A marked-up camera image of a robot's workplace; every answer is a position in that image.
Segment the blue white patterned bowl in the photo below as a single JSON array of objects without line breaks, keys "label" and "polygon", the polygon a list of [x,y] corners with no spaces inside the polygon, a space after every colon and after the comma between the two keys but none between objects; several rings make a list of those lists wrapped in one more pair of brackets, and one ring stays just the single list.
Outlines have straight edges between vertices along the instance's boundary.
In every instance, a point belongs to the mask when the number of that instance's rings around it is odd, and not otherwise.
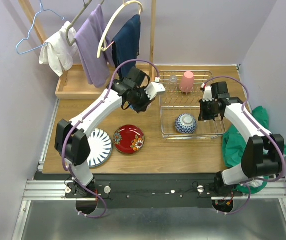
[{"label": "blue white patterned bowl", "polygon": [[174,127],[178,133],[193,134],[197,128],[196,119],[189,113],[183,113],[175,119]]}]

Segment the pink cup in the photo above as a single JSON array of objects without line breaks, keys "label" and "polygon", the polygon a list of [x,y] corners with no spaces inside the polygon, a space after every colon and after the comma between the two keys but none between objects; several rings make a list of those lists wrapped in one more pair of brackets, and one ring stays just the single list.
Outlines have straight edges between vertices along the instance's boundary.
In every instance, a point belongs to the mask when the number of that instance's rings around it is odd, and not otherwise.
[{"label": "pink cup", "polygon": [[183,93],[189,93],[193,89],[194,83],[194,75],[191,71],[186,71],[183,73],[180,84],[179,90]]}]

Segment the clear drinking glass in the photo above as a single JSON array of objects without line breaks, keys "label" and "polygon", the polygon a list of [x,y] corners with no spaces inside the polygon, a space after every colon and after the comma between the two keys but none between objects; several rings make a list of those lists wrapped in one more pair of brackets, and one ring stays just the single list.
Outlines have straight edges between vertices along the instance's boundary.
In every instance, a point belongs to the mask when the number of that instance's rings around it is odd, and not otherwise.
[{"label": "clear drinking glass", "polygon": [[171,75],[168,78],[167,90],[175,91],[177,88],[177,77],[175,75]]}]

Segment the red floral plate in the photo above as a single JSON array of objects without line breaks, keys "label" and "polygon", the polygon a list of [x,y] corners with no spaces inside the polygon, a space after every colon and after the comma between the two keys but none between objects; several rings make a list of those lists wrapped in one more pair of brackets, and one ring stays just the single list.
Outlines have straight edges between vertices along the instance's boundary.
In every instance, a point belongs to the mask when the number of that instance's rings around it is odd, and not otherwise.
[{"label": "red floral plate", "polygon": [[142,149],[145,136],[137,126],[126,124],[115,131],[112,140],[120,153],[129,155]]}]

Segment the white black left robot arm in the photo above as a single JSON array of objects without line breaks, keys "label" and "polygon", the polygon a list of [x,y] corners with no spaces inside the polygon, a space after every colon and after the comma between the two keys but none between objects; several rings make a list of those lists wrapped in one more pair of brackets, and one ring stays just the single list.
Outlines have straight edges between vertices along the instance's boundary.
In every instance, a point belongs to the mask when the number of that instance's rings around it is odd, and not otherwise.
[{"label": "white black left robot arm", "polygon": [[95,128],[113,111],[124,108],[125,104],[133,107],[137,113],[145,112],[151,102],[164,87],[143,71],[133,67],[130,73],[121,79],[112,78],[107,89],[85,111],[69,121],[61,120],[56,127],[54,148],[62,158],[62,165],[78,183],[76,191],[84,198],[93,194],[94,176],[87,159],[91,148],[88,138]]}]

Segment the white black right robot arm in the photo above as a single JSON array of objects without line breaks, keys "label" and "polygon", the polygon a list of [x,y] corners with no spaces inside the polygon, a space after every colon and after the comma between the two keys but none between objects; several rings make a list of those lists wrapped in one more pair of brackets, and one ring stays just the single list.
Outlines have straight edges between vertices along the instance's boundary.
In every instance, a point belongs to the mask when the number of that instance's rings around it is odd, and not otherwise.
[{"label": "white black right robot arm", "polygon": [[269,182],[271,175],[284,176],[284,139],[261,126],[247,111],[244,102],[231,97],[226,82],[203,83],[199,100],[199,121],[226,118],[246,142],[241,161],[236,166],[216,173],[213,191],[219,196],[229,194],[233,187],[252,180]]}]

